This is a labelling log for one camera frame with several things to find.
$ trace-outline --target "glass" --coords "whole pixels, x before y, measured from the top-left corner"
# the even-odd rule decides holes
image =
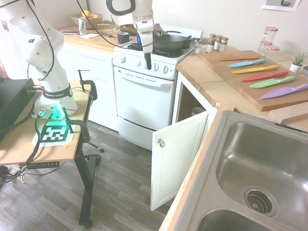
[[[112,24],[115,26],[114,27],[114,32],[121,31],[120,28],[119,28],[119,17],[117,15],[112,14],[111,15],[111,20],[112,20]]]

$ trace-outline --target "spice jar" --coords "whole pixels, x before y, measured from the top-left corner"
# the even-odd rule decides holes
[[[228,40],[229,40],[229,38],[227,38],[227,37],[222,37],[222,38],[221,38],[221,43],[220,43],[220,47],[219,47],[219,52],[225,52],[226,47],[227,47]]]
[[[274,60],[277,52],[280,50],[280,47],[270,45],[266,47],[265,57],[267,57],[270,60]]]
[[[273,45],[273,43],[270,41],[260,41],[258,53],[262,56],[265,56],[266,47],[270,45]]]
[[[215,44],[215,39],[214,38],[210,38],[208,40],[206,53],[212,53],[213,52],[214,44]]]
[[[215,44],[214,44],[214,50],[219,51],[220,43],[221,43],[221,35],[216,36]]]
[[[270,42],[273,42],[274,37],[275,37],[277,31],[278,31],[278,28],[277,28],[277,27],[267,26],[267,27],[264,29],[262,41],[270,41]]]
[[[201,46],[202,46],[202,41],[201,41],[201,39],[198,39],[196,41],[195,46],[194,46],[194,53],[195,54],[199,54],[200,53]]]

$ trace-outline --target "jar lid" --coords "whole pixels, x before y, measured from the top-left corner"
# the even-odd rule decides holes
[[[273,43],[270,41],[261,41],[260,44],[265,46],[273,45]]]
[[[280,47],[274,46],[274,45],[270,45],[270,46],[267,46],[266,49],[268,49],[270,51],[279,51]]]
[[[278,29],[277,27],[267,26],[267,27],[265,28],[265,30],[267,30],[267,31],[278,31],[279,29]]]

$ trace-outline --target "oven door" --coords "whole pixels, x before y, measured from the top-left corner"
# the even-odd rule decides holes
[[[117,66],[114,72],[118,116],[151,130],[159,130],[171,124],[174,81]]]

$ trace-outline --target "wok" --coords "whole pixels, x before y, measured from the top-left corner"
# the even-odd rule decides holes
[[[162,36],[153,35],[153,46],[162,52],[175,52],[180,50],[183,46],[189,45],[192,41],[198,38],[192,38],[191,36],[184,37],[179,35],[167,35]]]

